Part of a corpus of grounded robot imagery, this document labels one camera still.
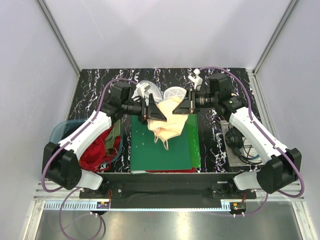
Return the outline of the beige bra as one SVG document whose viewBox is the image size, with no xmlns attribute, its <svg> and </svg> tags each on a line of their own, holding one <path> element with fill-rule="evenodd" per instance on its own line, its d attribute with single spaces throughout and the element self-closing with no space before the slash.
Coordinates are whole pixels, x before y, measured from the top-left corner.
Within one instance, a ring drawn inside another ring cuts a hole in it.
<svg viewBox="0 0 320 240">
<path fill-rule="evenodd" d="M 170 97 L 157 104 L 166 121 L 147 120 L 147 128 L 154 133 L 154 142 L 161 140 L 165 150 L 169 149 L 168 140 L 181 135 L 188 114 L 173 114 L 173 110 L 181 103 L 178 96 Z"/>
</svg>

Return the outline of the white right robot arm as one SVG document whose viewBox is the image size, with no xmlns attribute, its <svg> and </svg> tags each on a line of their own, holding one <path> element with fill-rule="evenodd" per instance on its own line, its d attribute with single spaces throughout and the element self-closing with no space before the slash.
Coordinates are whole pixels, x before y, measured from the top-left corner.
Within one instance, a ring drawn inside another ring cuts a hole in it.
<svg viewBox="0 0 320 240">
<path fill-rule="evenodd" d="M 248 189 L 262 189 L 268 194 L 281 192 L 282 188 L 299 181 L 305 190 L 300 174 L 302 154 L 297 148 L 289 149 L 276 139 L 256 118 L 251 110 L 250 98 L 232 93 L 230 79 L 223 73 L 212 74 L 210 89 L 199 92 L 197 87 L 186 91 L 182 102 L 172 111 L 175 115 L 196 114 L 199 109 L 214 108 L 232 129 L 225 135 L 229 144 L 234 134 L 245 137 L 258 153 L 262 166 L 258 170 L 237 174 L 227 185 L 228 195 L 239 198 Z"/>
</svg>

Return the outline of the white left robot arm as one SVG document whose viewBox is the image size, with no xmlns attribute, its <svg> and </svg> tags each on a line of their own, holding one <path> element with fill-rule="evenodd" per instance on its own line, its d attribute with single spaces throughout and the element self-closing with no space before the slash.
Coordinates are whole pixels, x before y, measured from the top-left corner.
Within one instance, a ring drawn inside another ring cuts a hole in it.
<svg viewBox="0 0 320 240">
<path fill-rule="evenodd" d="M 135 83 L 125 78 L 111 80 L 103 89 L 98 107 L 91 116 L 71 135 L 44 147 L 42 188 L 50 192 L 45 184 L 49 179 L 58 184 L 59 189 L 90 189 L 95 197 L 103 198 L 108 193 L 108 186 L 102 176 L 82 169 L 79 160 L 90 144 L 125 114 L 137 116 L 142 122 L 167 120 L 149 89 L 146 82 Z"/>
</svg>

